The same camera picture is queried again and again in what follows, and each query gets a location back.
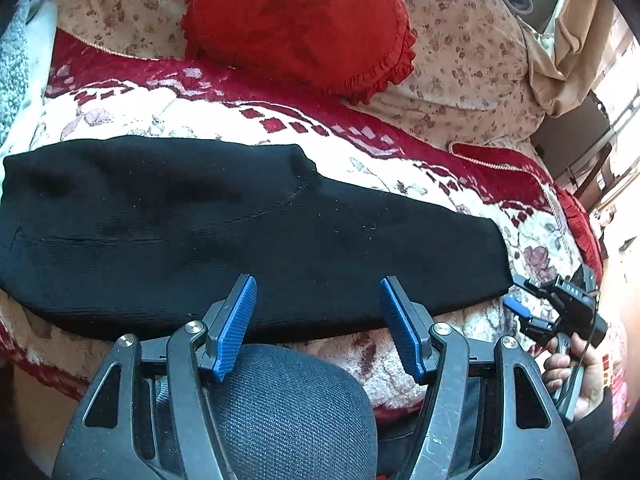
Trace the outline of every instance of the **red and white blanket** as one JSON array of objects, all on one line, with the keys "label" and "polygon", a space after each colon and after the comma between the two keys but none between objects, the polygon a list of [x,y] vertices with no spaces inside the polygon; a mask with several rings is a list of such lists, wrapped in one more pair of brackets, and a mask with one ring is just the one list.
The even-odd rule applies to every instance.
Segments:
[{"label": "red and white blanket", "polygon": [[[532,158],[514,150],[455,144],[444,152],[335,98],[204,61],[119,56],[60,31],[47,97],[36,131],[28,142],[14,143],[22,150],[122,135],[295,143],[327,177],[493,219],[504,235],[513,272],[548,280],[571,275],[582,261],[552,180]],[[580,214],[570,211],[573,217]],[[578,244],[589,245],[589,236],[580,232]],[[598,266],[598,261],[588,263]],[[464,272],[460,269],[462,279]],[[520,290],[513,293],[537,316],[554,316],[548,304]],[[440,319],[482,340],[517,329],[499,300]],[[619,416],[626,396],[620,367],[624,329],[619,320],[609,321],[610,340],[600,348]],[[518,337],[529,348],[531,341]],[[421,403],[424,389],[402,370],[387,330],[292,347],[353,374],[380,421]],[[0,351],[41,382],[80,397],[108,348],[106,342],[62,332],[0,291]]]}]

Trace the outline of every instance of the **hand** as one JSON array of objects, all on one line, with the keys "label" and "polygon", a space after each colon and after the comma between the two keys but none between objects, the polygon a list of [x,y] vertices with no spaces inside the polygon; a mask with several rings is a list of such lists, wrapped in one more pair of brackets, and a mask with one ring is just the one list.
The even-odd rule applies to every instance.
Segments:
[{"label": "hand", "polygon": [[[558,338],[553,338],[546,345],[546,349],[551,353],[544,364],[546,372],[542,374],[542,381],[545,383],[547,391],[551,394],[562,387],[562,383],[571,376],[570,366],[577,366],[587,342],[574,334],[571,338],[571,354],[574,358],[566,354],[554,354],[558,348]],[[596,353],[595,348],[589,345],[584,359],[584,377],[582,388],[575,404],[574,420],[580,420],[595,410],[604,398],[604,367],[602,358]]]}]

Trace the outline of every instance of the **person's sleeve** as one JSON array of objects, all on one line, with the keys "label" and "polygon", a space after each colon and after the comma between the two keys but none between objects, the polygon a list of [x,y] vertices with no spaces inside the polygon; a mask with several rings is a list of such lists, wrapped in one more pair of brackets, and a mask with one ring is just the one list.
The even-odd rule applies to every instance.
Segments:
[{"label": "person's sleeve", "polygon": [[582,420],[566,428],[574,448],[580,478],[599,466],[613,443],[613,404],[611,390],[605,388],[600,405]]}]

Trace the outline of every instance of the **blue textured pad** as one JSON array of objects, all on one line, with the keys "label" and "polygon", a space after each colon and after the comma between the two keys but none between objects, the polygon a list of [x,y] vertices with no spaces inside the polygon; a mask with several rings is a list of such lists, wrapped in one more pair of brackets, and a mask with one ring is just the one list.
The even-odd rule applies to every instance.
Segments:
[{"label": "blue textured pad", "polygon": [[257,297],[258,286],[255,278],[250,276],[218,338],[217,358],[212,370],[216,382],[221,383],[225,375],[234,368],[240,345],[254,313]]},{"label": "blue textured pad", "polygon": [[386,278],[380,282],[380,308],[389,325],[404,371],[420,383],[425,376],[420,340]]},{"label": "blue textured pad", "polygon": [[511,310],[516,316],[524,317],[526,319],[531,319],[533,317],[531,315],[531,311],[513,296],[503,296],[502,304]]}]

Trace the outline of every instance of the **metal screw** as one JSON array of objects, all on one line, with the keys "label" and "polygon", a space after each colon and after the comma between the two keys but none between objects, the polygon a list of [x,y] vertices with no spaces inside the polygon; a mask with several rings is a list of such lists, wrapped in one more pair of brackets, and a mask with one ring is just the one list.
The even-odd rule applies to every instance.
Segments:
[{"label": "metal screw", "polygon": [[436,323],[433,325],[433,331],[438,335],[449,335],[451,333],[451,326],[446,323]]},{"label": "metal screw", "polygon": [[125,334],[118,338],[117,343],[118,343],[118,346],[121,346],[122,348],[128,348],[131,345],[133,345],[135,341],[136,341],[136,336],[134,336],[133,334]]},{"label": "metal screw", "polygon": [[518,342],[516,341],[515,338],[511,337],[510,335],[506,335],[502,338],[502,344],[505,348],[508,348],[510,350],[513,350],[514,348],[518,347]]},{"label": "metal screw", "polygon": [[190,321],[185,326],[184,329],[190,334],[197,334],[204,328],[204,325],[201,321]]}]

